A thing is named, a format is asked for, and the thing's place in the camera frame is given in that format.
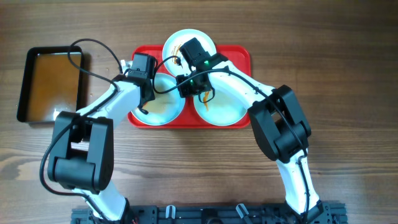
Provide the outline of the white plate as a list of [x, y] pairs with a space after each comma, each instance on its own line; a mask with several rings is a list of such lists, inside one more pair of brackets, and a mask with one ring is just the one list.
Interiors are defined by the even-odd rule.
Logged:
[[196, 29], [183, 29], [177, 31], [167, 39], [162, 49], [162, 60], [170, 56], [178, 56], [181, 59], [181, 65], [177, 65], [176, 58], [171, 58], [164, 63], [164, 66], [171, 75], [189, 75], [191, 73], [188, 68], [188, 63], [183, 58], [179, 49], [184, 43], [193, 38], [196, 38], [210, 55], [217, 53], [214, 42], [204, 32]]
[[[169, 90], [176, 84], [175, 77], [171, 75], [157, 73], [155, 76], [157, 91]], [[142, 113], [138, 108], [131, 111], [133, 117], [146, 125], [161, 126], [170, 123], [180, 115], [185, 106], [185, 99], [180, 97], [177, 89], [164, 94], [154, 93], [154, 95], [155, 100], [149, 101], [143, 106], [148, 114]]]
[[247, 109], [233, 96], [223, 89], [215, 88], [215, 97], [210, 90], [193, 97], [193, 104], [199, 117], [215, 126], [230, 126], [244, 118]]

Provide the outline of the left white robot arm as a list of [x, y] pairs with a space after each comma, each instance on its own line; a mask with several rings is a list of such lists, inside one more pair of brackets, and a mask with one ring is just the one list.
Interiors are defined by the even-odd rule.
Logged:
[[132, 110], [154, 100], [152, 78], [157, 61], [135, 53], [111, 80], [109, 90], [91, 105], [55, 120], [52, 142], [40, 165], [40, 180], [60, 184], [65, 196], [89, 205], [72, 212], [72, 223], [134, 223], [134, 212], [111, 181], [116, 126]]

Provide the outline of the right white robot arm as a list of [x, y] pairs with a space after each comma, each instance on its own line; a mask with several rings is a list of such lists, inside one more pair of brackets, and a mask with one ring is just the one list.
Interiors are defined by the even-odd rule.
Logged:
[[285, 187], [285, 201], [302, 223], [319, 214], [320, 198], [308, 168], [310, 125], [293, 90], [274, 88], [240, 71], [220, 53], [210, 54], [192, 38], [180, 47], [191, 73], [177, 77], [182, 97], [217, 89], [227, 92], [247, 111], [260, 150], [276, 162]]

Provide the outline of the red plastic tray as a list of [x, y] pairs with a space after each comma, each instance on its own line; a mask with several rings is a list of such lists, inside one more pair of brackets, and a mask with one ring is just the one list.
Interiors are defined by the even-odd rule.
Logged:
[[[227, 56], [242, 71], [251, 76], [251, 56], [249, 52], [240, 45], [219, 45], [216, 50]], [[135, 127], [142, 129], [242, 129], [250, 124], [249, 116], [244, 113], [237, 122], [227, 126], [215, 126], [207, 123], [196, 112], [194, 103], [197, 99], [189, 98], [185, 101], [182, 112], [171, 122], [163, 125], [149, 125], [136, 118], [134, 112], [127, 115], [127, 120]]]

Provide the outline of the black water basin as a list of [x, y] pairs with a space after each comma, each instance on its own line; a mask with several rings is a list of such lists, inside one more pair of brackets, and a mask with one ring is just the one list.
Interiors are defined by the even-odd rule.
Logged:
[[84, 55], [80, 47], [33, 47], [27, 52], [16, 118], [51, 123], [81, 108]]

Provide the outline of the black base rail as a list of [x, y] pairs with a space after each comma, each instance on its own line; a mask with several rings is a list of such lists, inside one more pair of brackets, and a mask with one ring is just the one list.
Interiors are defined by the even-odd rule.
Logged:
[[[302, 223], [286, 203], [269, 203], [261, 206], [206, 206], [167, 207], [132, 206], [127, 216], [132, 223]], [[343, 203], [319, 202], [309, 210], [308, 223], [348, 224], [346, 207]]]

